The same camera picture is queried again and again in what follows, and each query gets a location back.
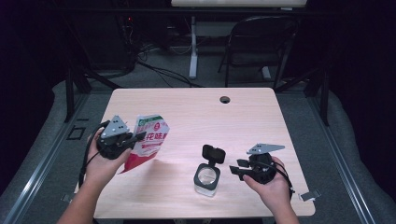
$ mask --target black chair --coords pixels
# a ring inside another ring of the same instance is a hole
[[[274,82],[275,88],[280,79],[280,67],[286,46],[291,43],[297,30],[297,20],[289,16],[255,16],[238,22],[231,30],[218,70],[220,72],[221,67],[226,64],[225,87],[229,84],[230,66],[258,67],[259,71],[264,66],[276,66],[276,76],[269,80]]]

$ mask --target red and white package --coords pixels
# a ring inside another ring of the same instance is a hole
[[[159,115],[138,116],[134,126],[134,135],[143,132],[146,132],[145,138],[134,144],[134,150],[125,162],[122,173],[154,158],[169,133],[169,126]]]

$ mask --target light wood tabletop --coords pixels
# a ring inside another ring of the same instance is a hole
[[[305,7],[306,0],[172,0],[173,7]]]
[[[222,96],[230,103],[222,103]],[[259,195],[229,168],[238,159],[247,160],[247,150],[257,143],[285,146],[270,154],[285,163],[296,191],[292,207],[297,216],[315,213],[313,202],[298,197],[309,190],[272,89],[118,89],[103,120],[119,115],[133,130],[138,115],[152,114],[161,115],[170,128],[161,150],[154,159],[116,175],[100,195],[94,217],[271,217]],[[196,169],[207,163],[203,145],[226,152],[224,163],[216,165],[221,174],[213,197],[194,190]]]

